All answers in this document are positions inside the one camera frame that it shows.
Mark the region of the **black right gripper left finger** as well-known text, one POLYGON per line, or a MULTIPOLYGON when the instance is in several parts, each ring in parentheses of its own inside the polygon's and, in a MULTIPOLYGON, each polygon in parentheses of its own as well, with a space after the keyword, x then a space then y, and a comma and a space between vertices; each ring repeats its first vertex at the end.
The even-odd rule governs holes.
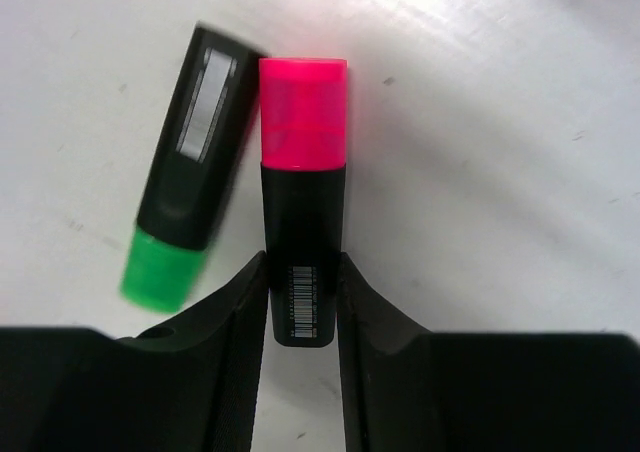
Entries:
POLYGON ((266 257, 135 337, 1 331, 5 451, 247 451, 267 318, 266 257))

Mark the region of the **pink black highlighter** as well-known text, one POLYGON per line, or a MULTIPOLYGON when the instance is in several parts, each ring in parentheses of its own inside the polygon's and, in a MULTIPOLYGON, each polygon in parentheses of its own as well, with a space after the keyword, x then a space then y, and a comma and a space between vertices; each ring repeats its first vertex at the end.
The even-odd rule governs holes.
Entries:
POLYGON ((274 337, 334 338, 347 170, 348 63, 259 63, 261 182, 274 337))

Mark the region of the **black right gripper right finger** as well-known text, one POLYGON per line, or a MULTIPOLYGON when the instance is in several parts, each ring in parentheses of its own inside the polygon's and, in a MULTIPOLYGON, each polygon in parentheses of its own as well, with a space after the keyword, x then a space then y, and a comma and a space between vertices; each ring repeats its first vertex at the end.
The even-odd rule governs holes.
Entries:
POLYGON ((616 333, 443 333, 348 256, 337 326, 350 451, 635 451, 639 345, 616 333))

